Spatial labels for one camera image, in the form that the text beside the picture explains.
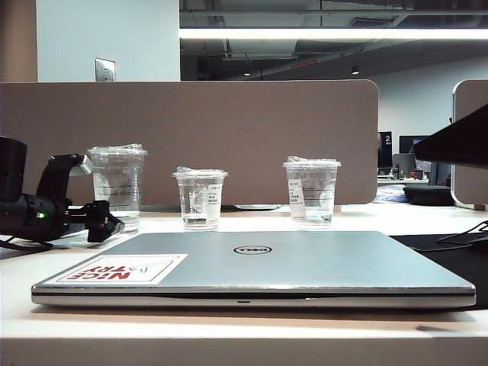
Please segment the nice try sticker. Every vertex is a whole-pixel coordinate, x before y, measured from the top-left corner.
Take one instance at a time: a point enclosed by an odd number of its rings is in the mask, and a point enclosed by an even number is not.
[[[45,284],[158,284],[187,255],[99,255]]]

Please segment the white wall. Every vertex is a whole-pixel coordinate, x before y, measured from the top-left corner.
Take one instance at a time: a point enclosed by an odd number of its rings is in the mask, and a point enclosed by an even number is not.
[[[39,82],[95,80],[95,57],[117,81],[178,81],[178,0],[37,0]]]
[[[378,130],[393,132],[393,153],[398,153],[399,135],[429,135],[449,124],[454,87],[465,79],[488,79],[488,57],[370,79],[380,91]]]

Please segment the gray partition panel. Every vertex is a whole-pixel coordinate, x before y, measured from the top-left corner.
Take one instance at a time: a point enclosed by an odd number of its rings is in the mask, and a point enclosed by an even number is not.
[[[287,156],[342,162],[337,204],[376,193],[377,87],[367,80],[0,85],[2,133],[28,146],[25,192],[50,155],[142,143],[144,204],[178,204],[177,165],[230,173],[225,204],[287,203]],[[93,199],[91,177],[69,197]]]
[[[454,88],[454,121],[487,103],[488,80],[460,82]],[[488,169],[453,165],[451,193],[463,204],[488,204]]]

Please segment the light switch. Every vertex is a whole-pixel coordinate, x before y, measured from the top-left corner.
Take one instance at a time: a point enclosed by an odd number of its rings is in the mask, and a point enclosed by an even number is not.
[[[115,61],[109,59],[95,59],[95,81],[114,82],[115,81]]]

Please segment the cup lid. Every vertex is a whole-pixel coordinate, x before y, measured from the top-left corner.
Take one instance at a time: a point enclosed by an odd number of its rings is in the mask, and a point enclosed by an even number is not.
[[[143,149],[140,143],[130,143],[129,145],[121,146],[95,146],[88,149],[90,155],[147,155],[147,151]]]
[[[283,166],[285,168],[338,168],[341,162],[335,159],[305,159],[299,156],[288,156]]]
[[[179,166],[176,172],[172,174],[177,179],[209,179],[225,178],[229,173],[220,169],[192,169],[186,166]]]

